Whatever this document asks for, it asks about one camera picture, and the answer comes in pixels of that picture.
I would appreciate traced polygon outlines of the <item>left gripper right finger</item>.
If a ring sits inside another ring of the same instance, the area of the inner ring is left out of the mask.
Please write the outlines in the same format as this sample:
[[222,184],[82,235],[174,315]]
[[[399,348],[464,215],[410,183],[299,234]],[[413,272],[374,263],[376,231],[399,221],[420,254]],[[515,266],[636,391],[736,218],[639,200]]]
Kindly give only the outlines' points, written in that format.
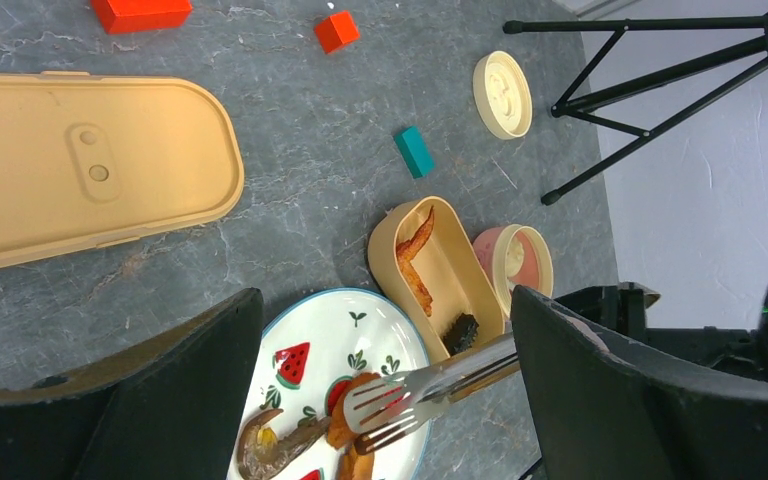
[[703,367],[527,288],[511,322],[552,479],[768,479],[768,382]]

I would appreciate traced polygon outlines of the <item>white steamed bun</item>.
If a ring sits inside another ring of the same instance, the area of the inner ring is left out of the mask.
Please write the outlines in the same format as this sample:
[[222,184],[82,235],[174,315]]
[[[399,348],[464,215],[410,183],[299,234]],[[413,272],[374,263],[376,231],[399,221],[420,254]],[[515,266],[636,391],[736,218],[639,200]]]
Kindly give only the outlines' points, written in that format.
[[506,247],[504,271],[507,278],[516,277],[525,263],[525,248],[516,236],[512,236]]

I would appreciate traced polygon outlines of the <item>black sea cucumber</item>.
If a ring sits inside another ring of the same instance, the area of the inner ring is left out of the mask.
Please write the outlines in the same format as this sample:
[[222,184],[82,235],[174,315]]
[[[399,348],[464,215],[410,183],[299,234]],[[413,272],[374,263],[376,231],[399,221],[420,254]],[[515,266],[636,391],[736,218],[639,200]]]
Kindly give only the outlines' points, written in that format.
[[472,347],[477,338],[478,322],[471,314],[461,314],[442,336],[444,347],[455,356]]

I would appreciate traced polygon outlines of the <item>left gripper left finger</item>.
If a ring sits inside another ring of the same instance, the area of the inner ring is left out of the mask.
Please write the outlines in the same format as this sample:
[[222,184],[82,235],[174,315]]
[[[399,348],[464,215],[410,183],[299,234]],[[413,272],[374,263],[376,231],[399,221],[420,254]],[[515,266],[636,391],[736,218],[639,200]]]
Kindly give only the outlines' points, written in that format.
[[242,290],[21,390],[0,389],[0,479],[222,479],[264,326]]

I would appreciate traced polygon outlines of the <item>metal serving tongs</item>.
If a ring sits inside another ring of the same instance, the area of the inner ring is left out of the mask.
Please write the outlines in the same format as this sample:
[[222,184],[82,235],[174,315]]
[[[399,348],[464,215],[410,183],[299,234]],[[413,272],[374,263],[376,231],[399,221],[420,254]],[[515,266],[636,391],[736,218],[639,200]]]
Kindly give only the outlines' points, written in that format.
[[357,452],[374,453],[407,437],[451,405],[519,370],[509,332],[439,363],[380,378],[383,407],[356,438]]

